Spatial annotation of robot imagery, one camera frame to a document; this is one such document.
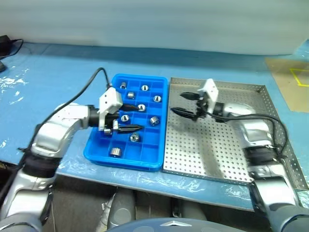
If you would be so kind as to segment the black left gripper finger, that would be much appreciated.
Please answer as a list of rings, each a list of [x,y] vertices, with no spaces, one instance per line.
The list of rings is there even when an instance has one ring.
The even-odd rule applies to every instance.
[[[133,133],[144,129],[144,126],[138,124],[128,124],[120,125],[117,132],[118,133]]]
[[[123,104],[120,107],[120,110],[125,111],[125,112],[131,112],[131,111],[139,111],[139,108],[134,106],[134,105],[130,105],[130,104]]]

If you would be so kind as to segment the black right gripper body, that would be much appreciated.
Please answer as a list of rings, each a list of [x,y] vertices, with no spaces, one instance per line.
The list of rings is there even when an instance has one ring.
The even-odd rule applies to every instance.
[[[208,96],[205,94],[203,97],[196,97],[195,100],[197,105],[196,113],[194,114],[193,120],[199,118],[205,118],[208,110]]]

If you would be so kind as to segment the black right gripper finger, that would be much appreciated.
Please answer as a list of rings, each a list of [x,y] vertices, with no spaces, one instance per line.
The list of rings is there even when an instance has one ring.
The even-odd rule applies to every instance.
[[[180,96],[191,101],[199,100],[199,94],[193,92],[183,92],[180,94]]]
[[[185,118],[195,118],[195,113],[187,111],[186,109],[180,108],[180,107],[173,107],[170,109],[173,113],[185,117]]]

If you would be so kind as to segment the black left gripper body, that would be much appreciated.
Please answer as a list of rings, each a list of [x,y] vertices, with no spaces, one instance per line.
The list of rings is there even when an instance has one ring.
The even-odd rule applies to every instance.
[[[112,135],[113,132],[119,130],[119,111],[116,111],[115,113],[107,113],[105,116],[105,124],[103,129],[104,135]]]

